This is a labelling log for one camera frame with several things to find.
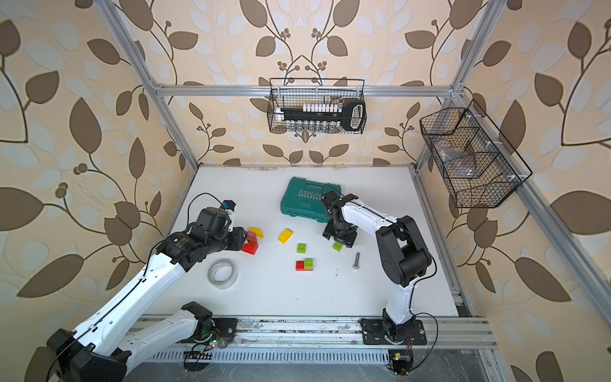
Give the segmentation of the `red lego brick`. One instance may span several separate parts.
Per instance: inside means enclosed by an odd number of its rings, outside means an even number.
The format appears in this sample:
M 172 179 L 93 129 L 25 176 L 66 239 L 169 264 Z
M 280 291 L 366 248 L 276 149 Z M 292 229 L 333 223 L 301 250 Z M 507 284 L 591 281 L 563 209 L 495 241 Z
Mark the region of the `red lego brick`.
M 254 256 L 259 249 L 259 244 L 254 241 L 248 241 L 242 248 L 242 251 Z
M 295 266 L 295 270 L 297 272 L 304 272 L 306 269 L 306 265 L 305 265 L 305 261 L 304 260 L 299 260 L 296 262 L 296 266 Z

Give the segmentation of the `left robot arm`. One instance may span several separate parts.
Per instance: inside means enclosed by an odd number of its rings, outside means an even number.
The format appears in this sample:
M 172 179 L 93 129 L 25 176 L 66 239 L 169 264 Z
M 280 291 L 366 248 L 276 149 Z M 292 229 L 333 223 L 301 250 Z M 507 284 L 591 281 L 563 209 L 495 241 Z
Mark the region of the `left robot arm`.
M 240 251 L 248 232 L 236 227 L 235 203 L 201 210 L 198 218 L 157 244 L 147 264 L 116 296 L 74 330 L 59 329 L 47 341 L 53 359 L 45 380 L 121 381 L 170 345 L 191 340 L 211 350 L 221 338 L 212 312 L 188 302 L 174 315 L 129 334 L 142 314 L 173 283 L 207 256 Z

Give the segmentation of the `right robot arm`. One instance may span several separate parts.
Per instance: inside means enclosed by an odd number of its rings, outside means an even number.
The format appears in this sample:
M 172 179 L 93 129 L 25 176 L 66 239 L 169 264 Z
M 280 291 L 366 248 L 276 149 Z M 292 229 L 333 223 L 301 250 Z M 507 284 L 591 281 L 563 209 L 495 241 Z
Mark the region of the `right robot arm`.
M 380 263 L 393 284 L 383 309 L 384 335 L 390 342 L 404 342 L 415 322 L 411 308 L 415 287 L 434 262 L 418 225 L 410 216 L 378 212 L 354 194 L 343 196 L 331 190 L 322 194 L 321 203 L 329 215 L 324 238 L 351 247 L 361 230 L 376 239 Z

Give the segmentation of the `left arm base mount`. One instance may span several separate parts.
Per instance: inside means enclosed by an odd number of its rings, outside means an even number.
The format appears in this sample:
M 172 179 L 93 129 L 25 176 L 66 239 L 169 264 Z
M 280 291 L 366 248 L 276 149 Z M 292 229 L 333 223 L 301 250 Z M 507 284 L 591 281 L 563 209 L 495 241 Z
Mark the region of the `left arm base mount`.
M 237 318 L 210 318 L 197 324 L 194 334 L 180 343 L 201 343 L 224 348 L 234 341 Z

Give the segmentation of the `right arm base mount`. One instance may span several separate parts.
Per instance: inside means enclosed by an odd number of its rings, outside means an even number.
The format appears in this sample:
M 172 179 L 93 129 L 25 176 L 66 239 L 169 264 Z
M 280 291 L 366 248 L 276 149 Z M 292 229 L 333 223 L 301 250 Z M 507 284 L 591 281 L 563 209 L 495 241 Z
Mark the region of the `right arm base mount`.
M 361 318 L 360 324 L 365 345 L 427 344 L 423 323 L 415 318 L 401 325 L 386 318 Z

